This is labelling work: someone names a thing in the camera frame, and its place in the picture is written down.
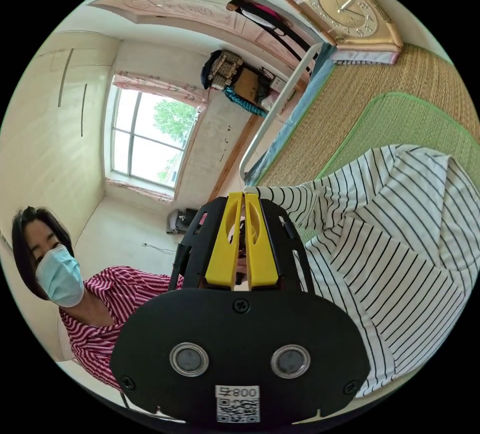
striped shirt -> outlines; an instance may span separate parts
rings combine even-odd
[[[315,293],[350,316],[369,357],[357,397],[433,356],[480,268],[480,195],[454,158],[390,145],[320,180],[244,191],[315,231],[305,245]]]
[[[178,280],[177,288],[180,289],[183,278]],[[127,266],[107,267],[85,281],[85,289],[105,304],[114,325],[86,325],[60,309],[77,362],[96,379],[121,390],[109,367],[120,329],[136,309],[166,292],[169,282],[169,275],[147,274]]]

sticker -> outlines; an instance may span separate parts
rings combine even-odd
[[[218,422],[260,422],[260,388],[257,385],[216,385]]]

clock hand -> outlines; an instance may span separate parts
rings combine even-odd
[[[354,0],[347,0],[338,10],[337,12],[340,13],[345,10]]]
[[[350,12],[351,14],[358,15],[359,17],[365,17],[365,15],[359,14],[358,12],[354,12],[353,10],[345,9],[345,12]]]

blue face mask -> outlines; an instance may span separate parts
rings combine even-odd
[[[36,268],[36,278],[48,298],[61,307],[73,307],[84,296],[79,263],[63,245],[49,250]]]

label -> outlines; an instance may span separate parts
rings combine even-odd
[[[216,385],[218,422],[260,422],[260,388],[257,385]]]
[[[270,83],[270,88],[275,90],[275,92],[280,93],[284,89],[285,85],[287,84],[284,80],[282,80],[280,77],[275,77]]]
[[[337,50],[332,59],[334,62],[373,62],[375,64],[393,65],[399,55],[396,52]]]

